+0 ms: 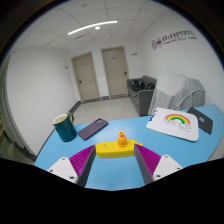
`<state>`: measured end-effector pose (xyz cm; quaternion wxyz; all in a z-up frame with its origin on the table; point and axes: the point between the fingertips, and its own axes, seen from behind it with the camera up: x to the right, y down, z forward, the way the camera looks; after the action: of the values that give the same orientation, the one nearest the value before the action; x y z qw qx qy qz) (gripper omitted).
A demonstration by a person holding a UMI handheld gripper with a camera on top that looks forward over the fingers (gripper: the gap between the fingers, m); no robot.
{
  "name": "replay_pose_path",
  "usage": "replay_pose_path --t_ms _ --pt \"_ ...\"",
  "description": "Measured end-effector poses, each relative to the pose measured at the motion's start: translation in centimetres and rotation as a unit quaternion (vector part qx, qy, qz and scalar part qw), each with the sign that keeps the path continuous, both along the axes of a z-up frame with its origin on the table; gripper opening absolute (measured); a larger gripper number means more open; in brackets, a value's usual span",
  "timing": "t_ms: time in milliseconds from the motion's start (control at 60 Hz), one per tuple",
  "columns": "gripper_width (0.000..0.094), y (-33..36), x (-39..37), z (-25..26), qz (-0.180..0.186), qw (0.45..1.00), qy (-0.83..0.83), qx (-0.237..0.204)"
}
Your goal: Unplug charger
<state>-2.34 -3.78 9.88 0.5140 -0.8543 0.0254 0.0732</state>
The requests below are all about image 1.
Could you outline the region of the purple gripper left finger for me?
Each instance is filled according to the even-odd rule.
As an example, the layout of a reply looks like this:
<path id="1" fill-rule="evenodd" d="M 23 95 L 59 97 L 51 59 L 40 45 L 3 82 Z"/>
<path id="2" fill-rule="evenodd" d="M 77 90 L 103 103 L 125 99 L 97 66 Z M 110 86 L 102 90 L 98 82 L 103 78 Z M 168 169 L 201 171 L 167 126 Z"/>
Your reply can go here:
<path id="1" fill-rule="evenodd" d="M 84 187 L 96 156 L 95 146 L 87 147 L 70 158 L 61 157 L 48 172 Z"/>

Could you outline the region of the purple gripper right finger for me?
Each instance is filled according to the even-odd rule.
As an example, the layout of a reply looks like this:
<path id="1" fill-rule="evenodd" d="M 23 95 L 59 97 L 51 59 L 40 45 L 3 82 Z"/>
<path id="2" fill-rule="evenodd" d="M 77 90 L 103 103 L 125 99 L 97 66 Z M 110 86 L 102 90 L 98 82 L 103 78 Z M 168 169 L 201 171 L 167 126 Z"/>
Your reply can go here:
<path id="1" fill-rule="evenodd" d="M 145 184 L 150 184 L 182 169 L 182 166 L 171 156 L 160 156 L 139 144 L 134 145 L 134 156 Z"/>

